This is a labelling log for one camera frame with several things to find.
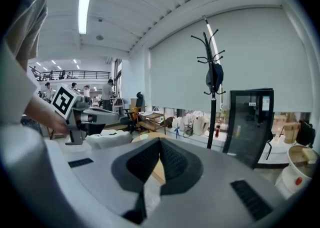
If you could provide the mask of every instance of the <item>ceiling light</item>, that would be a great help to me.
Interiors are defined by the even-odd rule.
[[[87,33],[87,17],[90,0],[79,0],[78,7],[78,28],[80,34]]]
[[[215,40],[215,36],[213,36],[213,32],[211,30],[210,24],[206,24],[206,26],[208,27],[209,33],[210,33],[210,37],[212,37],[212,44],[213,44],[213,49],[214,49],[214,54],[215,56],[215,60],[219,59],[219,52],[218,52],[218,48],[217,48],[217,44],[216,44],[216,40]]]

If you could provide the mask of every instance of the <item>white cushion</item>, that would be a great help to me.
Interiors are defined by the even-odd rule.
[[[132,136],[122,130],[102,130],[101,134],[88,135],[85,140],[92,149],[103,149],[130,144]]]

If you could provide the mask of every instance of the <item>red bottle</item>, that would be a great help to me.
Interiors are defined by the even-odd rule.
[[[216,125],[215,127],[215,137],[218,138],[219,137],[219,131],[220,131],[220,125]]]

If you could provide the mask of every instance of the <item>black chair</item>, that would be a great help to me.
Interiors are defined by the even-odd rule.
[[[135,103],[135,107],[132,107],[131,109],[124,109],[127,117],[123,117],[120,119],[120,123],[122,125],[127,125],[127,129],[130,131],[130,134],[132,134],[132,132],[137,129],[137,122],[139,120],[138,113],[141,112],[142,108],[145,108],[145,106],[142,106],[144,103],[144,97],[141,94],[141,92],[138,92],[136,94],[136,97],[137,97],[137,100]]]

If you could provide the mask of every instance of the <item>black bag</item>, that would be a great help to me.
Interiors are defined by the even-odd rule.
[[[174,118],[175,118],[175,117],[166,118],[166,119],[165,119],[165,122],[162,121],[162,122],[160,123],[160,125],[163,126],[163,125],[165,124],[166,127],[168,127],[169,129],[171,129],[171,128],[172,128],[172,122],[173,122]]]
[[[307,146],[310,144],[309,147],[312,148],[316,137],[316,131],[313,128],[312,124],[309,124],[304,120],[299,120],[299,122],[301,126],[296,137],[296,141],[298,144],[303,146]]]
[[[222,66],[218,63],[212,64],[212,73],[213,73],[213,90],[218,92],[219,87],[224,80],[224,70]],[[206,74],[205,78],[206,85],[211,88],[211,79],[210,79],[210,70]]]

